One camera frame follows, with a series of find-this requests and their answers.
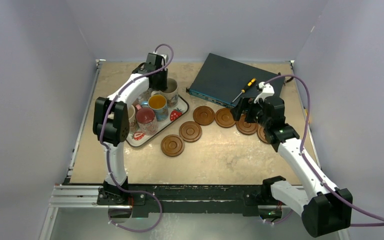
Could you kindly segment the wooden coaster two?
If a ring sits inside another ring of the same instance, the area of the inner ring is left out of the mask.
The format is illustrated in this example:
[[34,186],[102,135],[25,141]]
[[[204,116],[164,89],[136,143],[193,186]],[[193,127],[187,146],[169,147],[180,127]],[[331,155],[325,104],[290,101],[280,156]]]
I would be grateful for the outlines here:
[[214,120],[216,124],[222,128],[231,128],[236,124],[231,110],[229,108],[221,108],[216,111]]

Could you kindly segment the beige cream mug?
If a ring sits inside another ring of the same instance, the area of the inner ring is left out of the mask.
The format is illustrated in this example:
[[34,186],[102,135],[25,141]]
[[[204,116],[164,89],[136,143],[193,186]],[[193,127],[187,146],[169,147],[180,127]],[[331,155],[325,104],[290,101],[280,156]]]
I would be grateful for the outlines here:
[[136,120],[136,113],[137,109],[134,105],[130,105],[128,108],[128,123],[129,123],[129,133],[133,134],[135,133],[138,129],[138,123]]

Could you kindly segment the wooden coaster six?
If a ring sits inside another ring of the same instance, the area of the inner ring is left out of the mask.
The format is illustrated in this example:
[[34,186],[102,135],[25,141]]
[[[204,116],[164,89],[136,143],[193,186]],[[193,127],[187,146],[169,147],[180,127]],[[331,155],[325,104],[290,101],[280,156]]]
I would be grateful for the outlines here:
[[162,139],[160,146],[164,155],[177,157],[184,151],[185,143],[179,135],[170,134]]

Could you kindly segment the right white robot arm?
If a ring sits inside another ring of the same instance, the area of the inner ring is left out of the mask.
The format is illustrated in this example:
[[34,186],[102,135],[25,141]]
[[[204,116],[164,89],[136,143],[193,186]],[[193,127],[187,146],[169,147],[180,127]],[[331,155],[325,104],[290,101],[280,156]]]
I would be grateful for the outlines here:
[[341,199],[351,203],[352,194],[346,188],[339,189],[306,156],[299,134],[286,123],[285,103],[280,97],[242,97],[230,112],[236,121],[262,127],[265,140],[288,163],[304,188],[296,189],[282,176],[267,178],[260,191],[264,202],[272,204],[277,200],[289,206],[314,238],[350,227],[352,209]]

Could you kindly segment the wooden coaster five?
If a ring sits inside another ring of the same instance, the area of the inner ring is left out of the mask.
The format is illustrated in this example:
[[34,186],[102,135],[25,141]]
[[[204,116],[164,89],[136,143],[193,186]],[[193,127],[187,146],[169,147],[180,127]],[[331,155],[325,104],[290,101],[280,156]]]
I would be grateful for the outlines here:
[[186,121],[179,127],[179,136],[185,142],[196,142],[202,136],[202,128],[195,121]]

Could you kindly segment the wooden coaster three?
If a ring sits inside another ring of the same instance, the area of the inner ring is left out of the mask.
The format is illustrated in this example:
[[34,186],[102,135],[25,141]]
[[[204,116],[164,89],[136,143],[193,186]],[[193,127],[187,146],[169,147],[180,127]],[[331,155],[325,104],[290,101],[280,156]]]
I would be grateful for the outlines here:
[[239,118],[239,120],[236,122],[235,126],[236,129],[244,134],[244,135],[253,135],[258,130],[258,124],[257,123],[249,123],[245,121],[246,116],[243,114]]

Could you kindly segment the cream white mug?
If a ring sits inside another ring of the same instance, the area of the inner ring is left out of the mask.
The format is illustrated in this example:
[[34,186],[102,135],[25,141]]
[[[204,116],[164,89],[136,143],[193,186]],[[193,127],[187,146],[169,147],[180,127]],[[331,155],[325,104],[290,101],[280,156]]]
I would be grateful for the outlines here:
[[167,89],[163,91],[154,90],[151,92],[151,96],[154,96],[154,95],[164,96],[167,101],[167,106],[169,108],[174,108],[178,104],[178,99],[179,99],[178,90],[179,90],[178,82],[175,79],[168,78]]

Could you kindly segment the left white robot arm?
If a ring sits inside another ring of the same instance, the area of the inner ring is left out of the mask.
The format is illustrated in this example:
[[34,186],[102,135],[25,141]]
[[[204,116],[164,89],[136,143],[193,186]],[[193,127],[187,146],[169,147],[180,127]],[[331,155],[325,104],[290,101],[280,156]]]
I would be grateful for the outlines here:
[[168,65],[171,59],[157,52],[149,53],[128,80],[108,97],[98,97],[94,104],[92,131],[102,145],[107,176],[102,195],[107,195],[118,205],[126,203],[129,194],[128,176],[124,164],[124,142],[129,135],[128,108],[148,89],[166,90]]

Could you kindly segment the wooden coaster four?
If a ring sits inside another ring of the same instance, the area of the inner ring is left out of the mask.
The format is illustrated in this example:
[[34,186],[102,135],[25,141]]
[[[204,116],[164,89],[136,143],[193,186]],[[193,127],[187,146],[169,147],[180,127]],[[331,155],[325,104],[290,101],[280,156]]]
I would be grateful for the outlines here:
[[265,144],[270,144],[270,142],[266,139],[265,133],[264,133],[264,128],[262,126],[259,126],[257,129],[257,136],[260,141],[262,141]]

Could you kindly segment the wooden coaster one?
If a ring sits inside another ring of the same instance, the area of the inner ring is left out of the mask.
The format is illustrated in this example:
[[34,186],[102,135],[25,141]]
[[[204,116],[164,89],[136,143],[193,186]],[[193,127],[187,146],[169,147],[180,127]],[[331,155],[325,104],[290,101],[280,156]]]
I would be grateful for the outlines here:
[[198,106],[193,111],[193,120],[202,126],[210,125],[215,119],[215,112],[208,106]]

